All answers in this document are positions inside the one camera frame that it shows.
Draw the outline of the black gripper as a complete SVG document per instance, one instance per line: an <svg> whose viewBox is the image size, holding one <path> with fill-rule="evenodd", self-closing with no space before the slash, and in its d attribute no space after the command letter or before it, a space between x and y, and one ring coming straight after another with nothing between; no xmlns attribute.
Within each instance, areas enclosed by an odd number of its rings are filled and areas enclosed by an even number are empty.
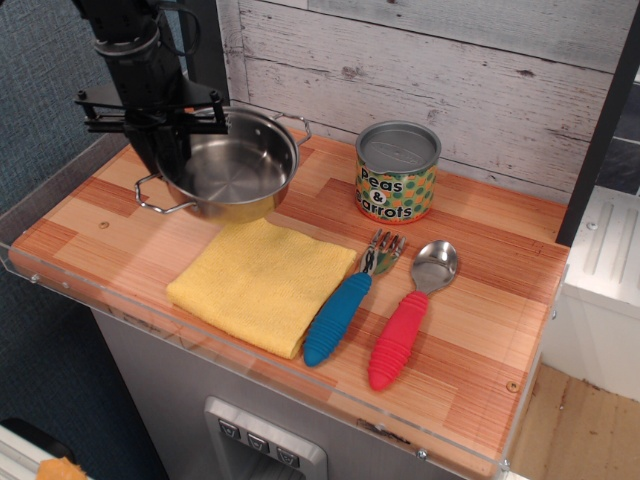
<svg viewBox="0 0 640 480"><path fill-rule="evenodd" d="M147 27L128 42L98 40L112 82L77 92L95 132L123 132L150 173L183 170L190 134L226 134L216 90L185 78L170 30Z"/></svg>

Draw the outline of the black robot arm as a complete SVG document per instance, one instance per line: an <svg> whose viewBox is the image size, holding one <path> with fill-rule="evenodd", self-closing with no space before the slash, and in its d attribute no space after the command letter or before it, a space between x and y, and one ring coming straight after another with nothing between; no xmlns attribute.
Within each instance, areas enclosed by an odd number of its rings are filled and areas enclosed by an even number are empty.
<svg viewBox="0 0 640 480"><path fill-rule="evenodd" d="M179 174L196 134L228 132L217 90L184 76L200 45L195 12L175 1L78 1L111 81L75 101L94 133L122 133L150 173Z"/></svg>

